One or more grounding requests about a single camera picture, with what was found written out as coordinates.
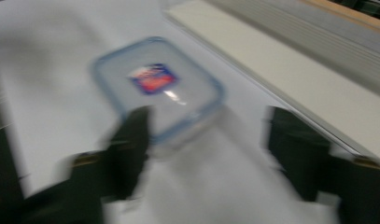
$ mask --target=wooden edge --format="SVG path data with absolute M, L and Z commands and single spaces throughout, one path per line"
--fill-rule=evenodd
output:
M 380 20 L 369 16 L 367 14 L 358 12 L 349 7 L 344 7 L 339 4 L 330 2 L 328 0 L 301 0 L 304 3 L 311 4 L 316 7 L 320 7 L 335 15 L 338 15 L 346 20 L 352 21 L 356 24 L 362 25 L 366 28 L 372 29 L 380 33 Z

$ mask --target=red and blue label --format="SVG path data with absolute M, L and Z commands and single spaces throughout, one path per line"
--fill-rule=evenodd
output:
M 163 63 L 141 67 L 130 74 L 130 79 L 145 94 L 156 94 L 176 84 L 177 77 Z

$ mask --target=white shelf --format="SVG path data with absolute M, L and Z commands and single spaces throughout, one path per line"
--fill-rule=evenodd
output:
M 204 1 L 168 15 L 338 139 L 380 158 L 380 96 Z

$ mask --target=container lid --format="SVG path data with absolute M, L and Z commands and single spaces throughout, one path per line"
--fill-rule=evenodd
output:
M 162 37 L 150 37 L 97 60 L 93 74 L 125 118 L 152 105 L 151 142 L 183 133 L 214 112 L 224 98 L 221 84 Z

